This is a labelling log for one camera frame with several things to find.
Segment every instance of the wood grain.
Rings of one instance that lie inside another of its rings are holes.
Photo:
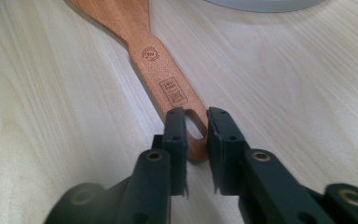
[[[151,31],[207,106],[303,185],[358,186],[358,1],[257,14],[201,0],[150,1]],[[129,54],[61,0],[0,0],[0,223],[41,223],[82,182],[131,174],[163,125]],[[188,165],[172,223],[241,223]]]
[[[200,139],[196,139],[187,132],[188,157],[196,162],[206,161],[206,108],[170,53],[151,34],[149,1],[71,2],[125,43],[140,73],[139,77],[163,121],[171,109],[181,106],[186,111],[202,134]]]

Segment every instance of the spatula head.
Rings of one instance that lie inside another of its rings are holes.
[[[127,45],[150,33],[148,0],[70,0]]]

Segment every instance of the engraved logo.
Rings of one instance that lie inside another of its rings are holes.
[[[148,61],[155,61],[159,57],[158,52],[151,47],[144,49],[143,55]]]
[[[161,81],[159,85],[164,90],[165,95],[168,97],[173,107],[188,102],[185,93],[182,91],[174,77]]]

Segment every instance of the circular logo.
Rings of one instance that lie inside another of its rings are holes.
[[[148,61],[155,61],[159,57],[158,52],[154,48],[144,49],[143,55]]]

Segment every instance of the hole in spatula handle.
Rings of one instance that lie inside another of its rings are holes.
[[[202,123],[199,115],[192,109],[186,110],[186,127],[190,135],[197,140],[204,138],[207,134],[207,129]]]

